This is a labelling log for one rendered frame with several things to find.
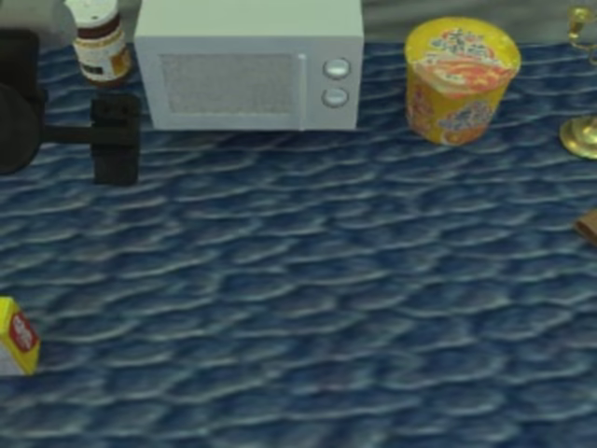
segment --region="microwave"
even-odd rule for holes
[[[361,0],[143,0],[134,47],[157,130],[351,130]]]

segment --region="candle holder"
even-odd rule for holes
[[[568,40],[575,49],[582,49],[589,55],[589,62],[597,65],[597,44],[580,44],[580,33],[588,23],[597,21],[591,7],[570,7],[568,9]],[[573,154],[585,159],[597,159],[597,116],[576,117],[567,120],[560,128],[563,145]]]

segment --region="red logo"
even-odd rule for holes
[[[12,342],[17,345],[19,350],[21,350],[23,353],[27,353],[32,350],[39,339],[23,313],[16,313],[12,315],[12,319],[10,320],[9,336],[10,339],[12,339]]]

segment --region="black robotic gripper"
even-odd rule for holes
[[[129,186],[139,175],[141,103],[104,94],[91,102],[91,126],[45,124],[48,95],[37,82],[39,38],[0,30],[0,175],[27,167],[44,143],[89,144],[96,184]]]

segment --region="yellow container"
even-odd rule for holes
[[[427,140],[458,146],[482,136],[521,54],[499,28],[445,17],[419,25],[405,45],[407,120]]]
[[[0,297],[0,376],[34,374],[39,347],[39,337],[19,305]]]

